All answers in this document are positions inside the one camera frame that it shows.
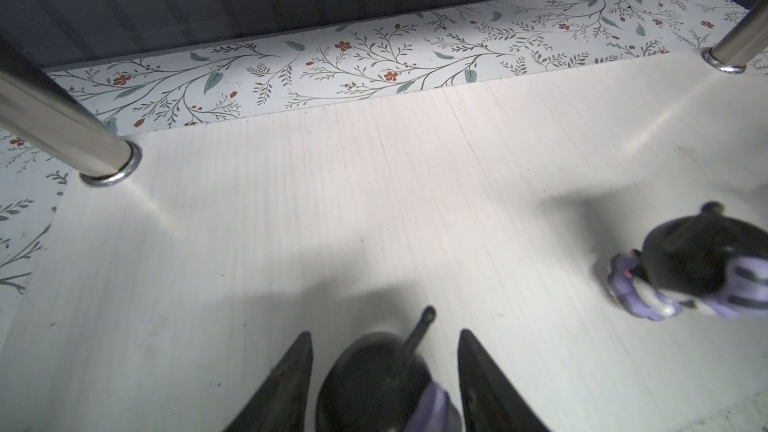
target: floral wallpaper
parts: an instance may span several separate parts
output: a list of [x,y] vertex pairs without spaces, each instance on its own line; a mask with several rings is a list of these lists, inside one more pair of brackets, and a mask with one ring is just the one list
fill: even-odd
[[[729,0],[493,0],[50,72],[127,135],[712,46]],[[768,57],[750,73],[768,75]],[[74,174],[0,130],[0,347]]]

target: metal pole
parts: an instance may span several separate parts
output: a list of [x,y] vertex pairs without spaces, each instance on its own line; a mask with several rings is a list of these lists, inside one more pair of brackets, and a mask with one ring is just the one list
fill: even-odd
[[746,64],[768,47],[768,0],[761,0],[723,39],[702,53],[711,66],[742,73]]
[[138,165],[140,149],[77,103],[0,40],[0,126],[80,171],[90,186],[109,186]]

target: white tabletop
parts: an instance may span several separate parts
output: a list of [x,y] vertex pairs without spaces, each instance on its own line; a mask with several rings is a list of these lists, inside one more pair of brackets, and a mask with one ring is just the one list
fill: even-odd
[[768,322],[632,318],[608,259],[719,199],[768,226],[768,82],[695,52],[136,136],[71,181],[0,357],[2,430],[224,428],[303,330],[367,331],[459,403],[470,328],[554,431],[673,430],[768,388]]

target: pole base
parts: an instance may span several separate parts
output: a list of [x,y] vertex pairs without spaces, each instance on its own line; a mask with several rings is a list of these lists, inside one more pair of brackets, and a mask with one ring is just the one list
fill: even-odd
[[80,180],[83,181],[83,184],[88,187],[110,187],[118,182],[122,182],[123,179],[133,173],[139,166],[139,162],[141,162],[141,148],[130,140],[126,140],[126,142],[130,147],[130,159],[125,163],[123,168],[111,176],[106,177],[91,177],[80,174]]
[[721,72],[725,73],[742,73],[746,70],[746,66],[727,66],[724,63],[720,62],[718,59],[715,59],[715,56],[712,55],[712,49],[704,49],[701,51],[701,58],[704,59],[704,62],[710,64],[715,69],[718,69]]

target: green leaf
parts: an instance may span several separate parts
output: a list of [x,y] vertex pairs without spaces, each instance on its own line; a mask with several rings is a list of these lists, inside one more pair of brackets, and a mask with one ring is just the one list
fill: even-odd
[[194,53],[194,52],[190,52],[190,58],[192,60],[196,60],[197,62],[205,62],[206,60],[210,60],[210,57],[199,56],[197,55],[197,53]]
[[104,125],[109,127],[109,129],[114,132],[118,133],[118,118],[117,117],[110,117],[109,120],[107,120]]
[[410,86],[412,86],[412,85],[413,85],[413,81],[410,81],[410,82],[406,82],[406,83],[402,84],[400,87],[398,87],[398,88],[397,88],[397,93],[400,93],[400,92],[405,92],[405,91],[407,91],[407,90],[408,90],[408,88],[409,88]]
[[130,95],[130,94],[132,94],[133,92],[136,92],[136,91],[137,91],[137,90],[139,90],[140,88],[144,87],[144,85],[146,85],[146,84],[142,84],[142,85],[140,85],[140,86],[131,87],[131,88],[129,88],[129,89],[126,89],[126,90],[124,90],[124,91],[120,92],[119,94],[117,94],[117,95],[114,97],[114,99],[113,99],[113,100],[117,100],[117,99],[120,99],[121,97],[129,96],[129,95]]
[[221,72],[211,72],[208,76],[208,80],[205,81],[205,87],[203,87],[203,95],[205,95],[206,92],[216,87],[216,84],[221,82],[221,79],[224,77],[224,74]]
[[615,23],[615,22],[613,22],[613,21],[612,21],[611,19],[609,19],[609,18],[606,18],[606,17],[600,17],[600,20],[602,20],[602,21],[603,21],[603,22],[605,22],[606,24],[609,24],[609,25],[611,25],[611,26],[614,26],[614,27],[616,27],[617,29],[620,29],[620,28],[621,28],[621,27],[619,27],[618,25],[616,25],[616,23]]
[[288,47],[290,47],[291,49],[295,49],[295,50],[298,50],[299,52],[302,52],[302,51],[304,51],[304,49],[306,48],[306,47],[304,47],[302,44],[300,44],[300,43],[298,43],[298,42],[293,42],[293,41],[291,41],[291,40],[284,40],[283,42],[285,42],[286,44],[288,44]]

